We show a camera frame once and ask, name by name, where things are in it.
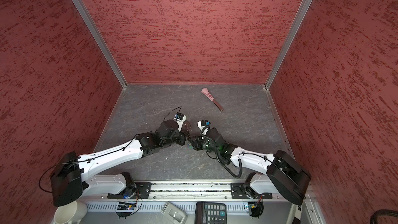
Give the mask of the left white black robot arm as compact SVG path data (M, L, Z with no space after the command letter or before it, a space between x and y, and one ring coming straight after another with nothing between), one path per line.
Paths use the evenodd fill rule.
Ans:
M125 162L138 160L158 153L173 144L184 145L186 134L182 131L186 117L163 121L155 132L135 135L130 141L103 151L86 155L66 153L58 164L49 170L53 204L64 206L82 196L118 195L133 184L129 174L101 176L101 172Z

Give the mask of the pink handled knife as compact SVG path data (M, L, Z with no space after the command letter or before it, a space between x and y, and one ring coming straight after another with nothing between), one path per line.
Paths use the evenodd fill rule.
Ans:
M215 98L211 95L207 88L203 88L201 92L207 96L207 98L212 101L216 107L222 112L224 108L215 100Z

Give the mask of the aluminium front rail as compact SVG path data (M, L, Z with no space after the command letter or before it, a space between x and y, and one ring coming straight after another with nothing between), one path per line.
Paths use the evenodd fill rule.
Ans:
M202 181L126 181L116 179L115 176L97 176L89 180L88 188L83 191L82 197L108 196L120 193L128 184L137 182L152 183L149 200L172 201L198 199L227 199L231 200L231 183L248 184L259 194L272 193L273 196L282 196L269 179L260 180L253 186L240 180L202 180Z

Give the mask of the grey plastic device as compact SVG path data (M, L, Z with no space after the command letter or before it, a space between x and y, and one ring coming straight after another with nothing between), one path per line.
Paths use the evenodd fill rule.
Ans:
M161 214L172 224L185 224L188 219L188 215L171 202L164 203Z

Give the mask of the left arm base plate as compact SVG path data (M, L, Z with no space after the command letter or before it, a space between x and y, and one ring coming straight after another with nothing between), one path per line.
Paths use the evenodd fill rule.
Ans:
M148 199L152 183L137 182L128 184L120 193L108 194L108 199Z

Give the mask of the black calculator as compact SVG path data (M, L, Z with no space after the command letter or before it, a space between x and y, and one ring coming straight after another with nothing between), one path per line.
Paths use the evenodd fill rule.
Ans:
M227 206L224 203L197 202L195 224L227 224Z

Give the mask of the right aluminium corner post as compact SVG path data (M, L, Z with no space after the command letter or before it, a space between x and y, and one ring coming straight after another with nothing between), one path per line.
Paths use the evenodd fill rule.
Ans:
M265 90L269 90L271 88L271 85L279 71L279 68L281 67L281 65L285 59L285 56L287 55L289 48L294 41L294 38L295 38L304 18L309 10L309 7L310 7L312 1L313 0L302 0L301 1L300 6L296 12L294 19L293 19L292 25L289 29L289 32L286 36L286 39L281 47L281 50L276 58L276 61L273 65L272 70L268 76L266 83L265 83Z

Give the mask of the left aluminium corner post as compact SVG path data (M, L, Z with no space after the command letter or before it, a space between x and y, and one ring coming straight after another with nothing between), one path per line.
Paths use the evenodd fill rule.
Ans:
M117 62L114 59L114 56L112 55L99 29L97 28L93 18L91 17L87 7L85 6L85 3L83 2L83 0L72 0L72 2L75 8L77 9L78 13L80 14L81 18L83 19L84 23L86 24L88 30L90 31L92 37L94 38L102 54L104 55L111 70L118 79L122 89L125 90L127 87L127 80L123 76L122 71L120 70Z

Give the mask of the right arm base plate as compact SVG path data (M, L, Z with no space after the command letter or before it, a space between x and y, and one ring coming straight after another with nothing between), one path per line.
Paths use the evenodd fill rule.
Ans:
M253 200L269 200L273 198L272 193L259 194L255 192L248 184L231 183L232 199L253 199Z

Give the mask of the white mug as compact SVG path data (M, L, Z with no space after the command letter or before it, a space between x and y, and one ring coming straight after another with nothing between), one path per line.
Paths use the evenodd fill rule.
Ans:
M54 215L55 224L79 224L86 216L88 208L86 204L80 201L74 201L57 208Z

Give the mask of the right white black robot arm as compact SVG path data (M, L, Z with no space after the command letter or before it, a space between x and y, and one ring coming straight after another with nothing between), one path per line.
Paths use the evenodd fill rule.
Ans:
M200 134L188 137L187 142L194 150L214 153L217 162L234 178L240 178L244 168L253 170L255 174L248 177L249 193L266 193L263 177L267 177L290 203L304 202L312 176L288 153L278 150L265 154L243 149L226 142L216 128L209 126L201 127Z

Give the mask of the aluminium corner post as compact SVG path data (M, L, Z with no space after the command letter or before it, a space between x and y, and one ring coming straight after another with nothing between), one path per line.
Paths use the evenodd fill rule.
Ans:
M309 10L309 7L310 7L312 1L313 0L302 0L301 1L300 6L296 12L294 19L293 19L292 25L289 29L289 32L286 36L286 39L281 47L281 50L276 58L276 61L273 65L272 70L268 76L266 83L265 83L265 90L269 90L271 88L271 85L279 71L279 68L281 67L281 65L285 59L285 56L287 55L289 48L294 41L294 38L295 38L304 18Z
M80 14L81 18L83 19L84 23L86 24L88 30L90 31L92 37L94 38L102 54L104 55L111 70L118 79L122 89L125 90L127 87L127 80L123 76L122 71L120 70L117 62L114 59L114 56L112 55L99 29L97 28L93 18L91 17L87 7L85 6L85 3L83 2L83 0L72 0L72 2L75 8L77 9L78 13Z

